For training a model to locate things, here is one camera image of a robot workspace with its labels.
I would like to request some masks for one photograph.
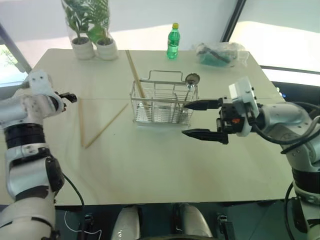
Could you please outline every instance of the wooden chopstick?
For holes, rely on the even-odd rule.
[[[113,123],[114,120],[116,120],[116,118],[126,109],[126,107],[128,106],[128,103],[120,110],[120,112],[117,113],[117,115],[115,115],[111,121],[109,121],[104,128],[87,144],[84,146],[85,149],[87,149],[88,147],[90,147],[95,140],[97,140],[97,138],[104,132],[104,130],[106,130],[107,127],[110,126],[110,124]]]
[[[80,124],[80,140],[81,146],[85,146],[85,127],[84,127],[84,114],[82,110],[82,99],[78,97],[78,111],[79,111],[79,124]]]
[[[132,61],[130,51],[129,51],[129,50],[125,50],[125,53],[126,53],[126,56],[128,57],[128,61],[129,61],[129,64],[130,64],[130,68],[131,68],[131,71],[132,71],[132,75],[133,75],[135,84],[136,84],[136,86],[137,86],[137,88],[138,88],[138,92],[139,92],[139,94],[140,94],[140,97],[145,99],[145,98],[146,98],[146,95],[145,95],[144,89],[143,89],[142,86],[141,86],[140,78],[139,78],[139,75],[138,75],[138,73],[137,73],[135,64],[134,64],[134,62]]]

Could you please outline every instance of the black cable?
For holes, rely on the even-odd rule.
[[[287,153],[290,152],[291,150],[296,149],[296,148],[300,147],[301,145],[303,145],[303,144],[311,141],[312,139],[314,139],[314,138],[317,137],[318,135],[320,135],[320,128],[319,128],[318,131],[316,131],[314,134],[310,135],[310,136],[307,137],[306,139],[304,139],[304,140],[302,140],[302,141],[300,141],[300,142],[298,142],[298,143],[296,143],[296,144],[294,144],[294,145],[292,145],[292,146],[290,146],[290,147],[287,147],[286,149],[282,150],[282,151],[281,151],[281,154],[287,154]]]
[[[308,113],[308,115],[311,119],[315,119],[316,116],[320,115],[320,111],[317,109],[313,109]]]
[[[295,240],[295,238],[291,232],[289,222],[288,222],[288,201],[289,201],[289,195],[290,195],[293,187],[294,187],[294,185],[293,185],[293,183],[291,183],[290,186],[288,187],[288,190],[286,191],[285,198],[284,198],[284,224],[285,224],[285,228],[288,232],[290,240]]]
[[[63,173],[63,176],[68,181],[68,183],[71,185],[71,187],[76,192],[76,194],[78,195],[78,197],[81,201],[81,209],[82,209],[82,215],[83,215],[82,223],[81,223],[81,239],[85,240],[85,202],[84,202],[84,199],[82,198],[80,192],[78,191],[78,189],[76,188],[74,183],[64,173]]]
[[[276,140],[268,135],[266,135],[261,129],[254,123],[252,124],[252,129],[263,139],[267,140],[268,142],[271,142],[273,144],[280,144],[280,145],[290,145],[290,144],[295,144],[298,141],[303,141],[305,140],[308,136],[300,136],[295,139],[291,140]]]
[[[314,104],[311,104],[311,103],[308,103],[308,102],[303,102],[303,101],[292,101],[293,104],[297,104],[301,107],[307,107],[307,108],[310,108],[310,109],[316,109],[316,110],[319,110],[320,111],[320,106],[318,105],[314,105]]]

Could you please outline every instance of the white wall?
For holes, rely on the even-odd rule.
[[[320,0],[247,0],[230,41],[260,65],[320,72]]]
[[[109,0],[119,49],[165,50],[173,22],[180,49],[219,42],[236,0]],[[0,0],[0,23],[33,67],[50,48],[71,48],[59,0]]]

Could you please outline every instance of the white flower pot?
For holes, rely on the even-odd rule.
[[[87,42],[84,44],[74,44],[74,40],[71,41],[71,45],[74,51],[75,56],[80,60],[92,59],[95,56],[94,47],[87,38]]]
[[[112,40],[109,45],[96,44],[96,50],[101,59],[106,61],[112,61],[118,57],[118,48],[116,42]]]

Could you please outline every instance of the plastic bag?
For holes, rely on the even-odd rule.
[[[201,43],[196,49],[201,64],[215,67],[234,67],[237,64],[247,66],[249,52],[235,42]]]

